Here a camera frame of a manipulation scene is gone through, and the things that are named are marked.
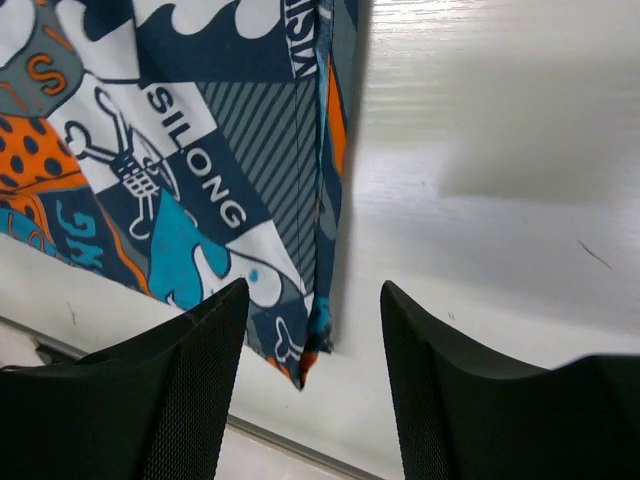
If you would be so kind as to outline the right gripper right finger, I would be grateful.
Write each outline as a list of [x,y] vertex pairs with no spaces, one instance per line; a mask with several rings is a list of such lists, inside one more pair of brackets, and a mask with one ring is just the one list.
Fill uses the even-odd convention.
[[543,369],[439,320],[395,283],[383,341],[408,479],[635,479],[639,359]]

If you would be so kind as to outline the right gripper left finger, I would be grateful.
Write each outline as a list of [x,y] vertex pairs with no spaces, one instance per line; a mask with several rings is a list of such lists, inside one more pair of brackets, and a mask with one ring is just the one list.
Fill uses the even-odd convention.
[[248,317],[237,279],[73,363],[1,371],[5,479],[211,479]]

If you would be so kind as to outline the colourful patterned shorts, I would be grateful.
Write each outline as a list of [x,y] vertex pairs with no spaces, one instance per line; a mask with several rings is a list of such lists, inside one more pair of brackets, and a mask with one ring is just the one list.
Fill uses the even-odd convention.
[[330,350],[355,1],[5,1],[1,232],[189,310],[303,388]]

